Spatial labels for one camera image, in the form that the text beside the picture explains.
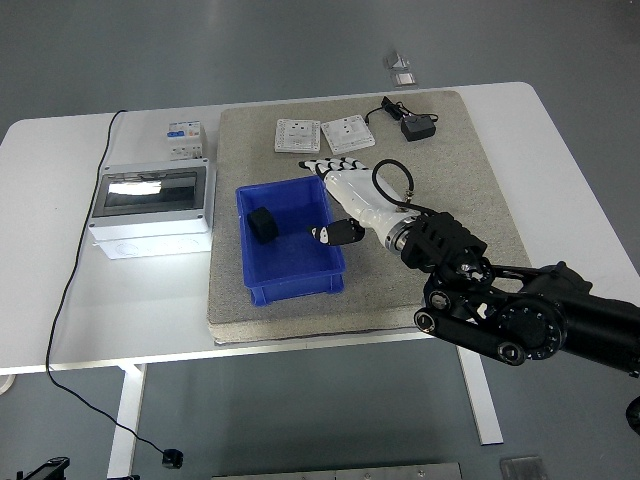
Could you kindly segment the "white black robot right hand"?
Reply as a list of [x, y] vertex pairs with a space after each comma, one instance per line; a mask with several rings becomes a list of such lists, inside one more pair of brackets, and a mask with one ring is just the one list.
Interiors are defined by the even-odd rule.
[[306, 160], [299, 166], [319, 176], [348, 215], [346, 220], [311, 227], [309, 232], [316, 240], [330, 246], [354, 243], [370, 228], [385, 248], [400, 252], [400, 238], [408, 232], [415, 214], [402, 205], [405, 199], [379, 174], [349, 157]]

